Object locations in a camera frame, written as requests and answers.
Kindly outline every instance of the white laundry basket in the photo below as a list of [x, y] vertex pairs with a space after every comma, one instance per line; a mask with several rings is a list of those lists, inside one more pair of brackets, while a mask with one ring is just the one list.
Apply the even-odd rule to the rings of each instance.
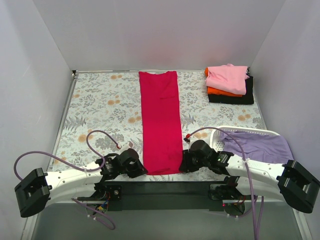
[[[248, 127], [236, 127], [236, 126], [218, 126], [218, 129], [225, 130], [227, 132], [247, 132], [251, 134], [260, 134], [260, 135], [271, 135], [271, 136], [279, 136], [275, 131], [268, 131], [262, 129], [248, 128]], [[213, 130], [210, 136], [210, 147], [216, 151], [223, 151], [225, 144], [222, 141], [219, 141], [221, 131]]]

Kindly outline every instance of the white wall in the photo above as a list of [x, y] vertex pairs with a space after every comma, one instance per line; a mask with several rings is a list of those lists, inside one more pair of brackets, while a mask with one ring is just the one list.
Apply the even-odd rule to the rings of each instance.
[[[320, 1], [286, 0], [252, 66], [267, 128], [320, 179]], [[320, 204], [306, 214], [320, 239]]]
[[[14, 187], [15, 159], [52, 152], [71, 72], [32, 0], [0, 0], [0, 239], [19, 240], [25, 224]], [[22, 159], [21, 176], [49, 159]]]
[[251, 65], [285, 0], [33, 0], [71, 69]]

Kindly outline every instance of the black mount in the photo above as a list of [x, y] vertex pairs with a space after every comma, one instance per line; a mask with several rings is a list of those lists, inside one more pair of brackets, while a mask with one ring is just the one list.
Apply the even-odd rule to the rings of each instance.
[[286, 203], [292, 208], [312, 213], [320, 189], [320, 182], [299, 162], [289, 160], [283, 165], [284, 171], [276, 179]]
[[216, 174], [229, 175], [226, 170], [228, 160], [234, 154], [227, 151], [216, 152], [205, 141], [195, 141], [189, 150], [183, 150], [182, 163], [179, 170], [184, 173], [193, 173], [202, 167], [208, 167]]
[[28, 218], [45, 209], [51, 189], [46, 181], [47, 175], [42, 168], [34, 169], [14, 188], [22, 218]]
[[[136, 178], [148, 173], [140, 162], [138, 153], [132, 148], [123, 151], [121, 154], [110, 153], [104, 158], [105, 165], [101, 168], [101, 175], [103, 175], [101, 183], [115, 179], [120, 174], [127, 174], [129, 178]], [[102, 158], [96, 160], [95, 163], [101, 166]]]

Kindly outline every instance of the cable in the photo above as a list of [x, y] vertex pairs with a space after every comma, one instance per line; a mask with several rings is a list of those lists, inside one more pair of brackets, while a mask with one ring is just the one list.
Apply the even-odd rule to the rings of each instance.
[[255, 240], [258, 240], [259, 239], [259, 236], [258, 236], [258, 227], [257, 227], [257, 221], [256, 221], [256, 206], [255, 206], [255, 203], [254, 203], [254, 187], [253, 187], [253, 184], [252, 184], [252, 176], [251, 176], [251, 172], [250, 172], [250, 169], [249, 169], [249, 166], [246, 162], [246, 156], [245, 156], [245, 151], [244, 149], [242, 148], [242, 146], [240, 145], [240, 143], [233, 137], [231, 136], [228, 132], [220, 129], [220, 128], [217, 128], [217, 127], [213, 127], [213, 126], [205, 126], [205, 127], [201, 127], [197, 130], [195, 130], [194, 132], [190, 133], [190, 134], [187, 134], [186, 135], [186, 139], [188, 139], [190, 136], [192, 136], [193, 134], [201, 131], [201, 130], [204, 130], [204, 129], [214, 129], [214, 130], [218, 130], [220, 132], [223, 132], [224, 134], [228, 135], [232, 140], [235, 141], [235, 143], [239, 146], [240, 150], [241, 150], [241, 153], [242, 153], [242, 159], [244, 161], [244, 165], [245, 165], [245, 168], [246, 168], [246, 172], [248, 174], [248, 179], [249, 179], [249, 186], [250, 186], [250, 195], [251, 195], [251, 209], [252, 209], [252, 221], [253, 221], [253, 233], [254, 233], [254, 239]]
[[259, 232], [260, 232], [260, 223], [261, 223], [261, 219], [262, 219], [262, 212], [264, 210], [264, 204], [265, 204], [265, 197], [262, 196], [261, 197], [261, 206], [260, 206], [258, 224], [257, 224], [258, 236], [259, 236]]
[[20, 161], [21, 158], [23, 158], [24, 156], [29, 155], [29, 154], [42, 154], [42, 155], [49, 156], [49, 157], [51, 157], [51, 158], [54, 158], [54, 159], [56, 159], [56, 160], [58, 160], [58, 161], [60, 161], [60, 162], [62, 162], [62, 163], [64, 163], [64, 164], [68, 165], [69, 167], [72, 167], [72, 168], [77, 169], [77, 170], [82, 171], [82, 172], [85, 172], [85, 171], [87, 171], [87, 172], [95, 172], [95, 171], [101, 169], [101, 168], [105, 165], [105, 163], [106, 163], [105, 158], [102, 157], [102, 164], [101, 164], [101, 166], [99, 166], [99, 167], [97, 167], [97, 168], [94, 168], [94, 169], [87, 169], [87, 170], [85, 170], [84, 168], [81, 168], [81, 167], [78, 167], [78, 166], [76, 166], [76, 165], [73, 165], [73, 164], [71, 164], [71, 163], [69, 163], [69, 162], [67, 162], [67, 161], [65, 161], [65, 160], [63, 160], [63, 159], [61, 159], [61, 158], [59, 158], [59, 157], [51, 154], [51, 153], [48, 153], [48, 152], [44, 152], [44, 151], [28, 151], [28, 152], [20, 155], [20, 156], [15, 160], [14, 165], [13, 165], [14, 174], [16, 175], [16, 177], [17, 177], [20, 181], [22, 181], [23, 178], [20, 177], [20, 175], [18, 174], [17, 165], [18, 165], [18, 162]]
[[90, 143], [89, 143], [89, 137], [90, 137], [90, 135], [93, 134], [93, 133], [102, 133], [102, 134], [107, 135], [107, 136], [112, 140], [112, 142], [115, 143], [115, 145], [116, 145], [116, 147], [117, 147], [118, 149], [121, 148], [120, 145], [119, 145], [119, 143], [117, 143], [117, 141], [114, 140], [113, 137], [110, 136], [110, 135], [109, 135], [108, 133], [106, 133], [105, 131], [102, 131], [102, 130], [93, 130], [93, 131], [91, 131], [91, 132], [88, 133], [88, 135], [86, 136], [86, 139], [85, 139], [85, 140], [86, 140], [86, 144], [87, 144], [88, 147], [92, 150], [92, 152], [94, 152], [95, 154], [97, 154], [99, 157], [103, 158], [103, 156], [102, 156], [99, 152], [97, 152], [97, 151], [90, 145]]
[[244, 195], [242, 202], [239, 203], [239, 205], [243, 204], [246, 200], [246, 195]]
[[82, 167], [78, 167], [78, 166], [76, 166], [76, 165], [73, 165], [73, 164], [71, 164], [71, 163], [69, 163], [69, 162], [67, 162], [67, 161], [65, 161], [65, 160], [63, 160], [63, 159], [61, 159], [61, 158], [59, 158], [59, 157], [51, 154], [51, 153], [48, 153], [48, 152], [44, 152], [44, 151], [28, 151], [28, 152], [20, 155], [20, 156], [15, 160], [14, 165], [13, 165], [14, 174], [16, 175], [16, 177], [17, 177], [20, 181], [23, 180], [23, 178], [18, 174], [17, 165], [18, 165], [18, 162], [20, 161], [21, 158], [23, 158], [23, 157], [26, 156], [26, 155], [30, 155], [30, 154], [42, 154], [42, 155], [49, 156], [49, 157], [51, 157], [51, 158], [54, 158], [54, 159], [56, 159], [56, 160], [58, 160], [58, 161], [60, 161], [60, 162], [62, 162], [62, 163], [64, 163], [64, 164], [68, 165], [69, 167], [72, 167], [72, 168], [77, 169], [77, 170], [82, 171], [82, 172], [95, 172], [95, 171], [101, 169], [101, 168], [105, 165], [106, 159], [105, 159], [105, 157], [102, 156], [99, 152], [97, 152], [97, 151], [90, 145], [90, 143], [89, 143], [89, 136], [90, 136], [91, 134], [93, 134], [93, 133], [96, 133], [96, 132], [103, 133], [103, 134], [107, 135], [107, 136], [116, 144], [116, 147], [117, 147], [117, 148], [120, 148], [120, 146], [119, 146], [119, 144], [116, 142], [116, 140], [114, 140], [114, 139], [113, 139], [108, 133], [106, 133], [105, 131], [102, 131], [102, 130], [93, 130], [93, 131], [91, 131], [91, 132], [86, 136], [86, 144], [88, 145], [88, 147], [89, 147], [95, 154], [97, 154], [99, 157], [102, 158], [102, 164], [101, 164], [99, 167], [94, 168], [94, 169], [84, 169], [84, 168], [82, 168]]
[[91, 211], [93, 211], [93, 212], [95, 212], [97, 214], [100, 214], [101, 216], [105, 217], [106, 219], [108, 219], [110, 221], [112, 226], [109, 225], [108, 223], [106, 223], [105, 221], [103, 221], [103, 220], [101, 220], [99, 218], [96, 218], [93, 215], [89, 215], [94, 220], [96, 220], [96, 221], [100, 222], [101, 224], [105, 225], [110, 230], [115, 230], [116, 229], [116, 223], [114, 222], [114, 220], [109, 215], [104, 214], [103, 212], [100, 212], [98, 210], [95, 210], [94, 208], [87, 206], [87, 204], [79, 202], [77, 199], [71, 198], [71, 200], [74, 201], [75, 203], [79, 204], [80, 206], [85, 207], [86, 209], [89, 209], [89, 210], [91, 210]]

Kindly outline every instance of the red towel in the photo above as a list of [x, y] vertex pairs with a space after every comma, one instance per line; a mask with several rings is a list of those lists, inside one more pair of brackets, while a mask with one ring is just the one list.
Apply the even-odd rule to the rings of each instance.
[[143, 165], [149, 175], [180, 173], [182, 130], [178, 76], [139, 72], [143, 126]]

